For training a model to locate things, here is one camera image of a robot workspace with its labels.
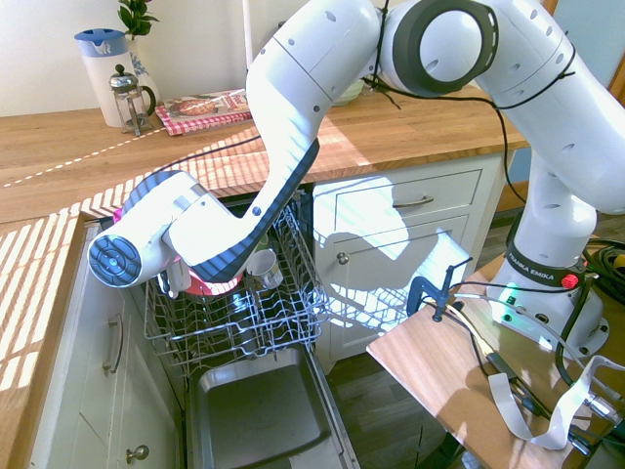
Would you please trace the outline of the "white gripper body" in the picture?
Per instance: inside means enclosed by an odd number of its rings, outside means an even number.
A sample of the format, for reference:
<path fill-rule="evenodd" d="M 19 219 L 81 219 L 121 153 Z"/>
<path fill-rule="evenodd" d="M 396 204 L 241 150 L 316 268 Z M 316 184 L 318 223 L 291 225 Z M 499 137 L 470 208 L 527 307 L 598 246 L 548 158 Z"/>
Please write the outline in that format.
<path fill-rule="evenodd" d="M 161 291 L 171 299 L 176 299 L 180 292 L 191 287 L 191 276 L 188 265 L 178 259 L 158 275 Z"/>

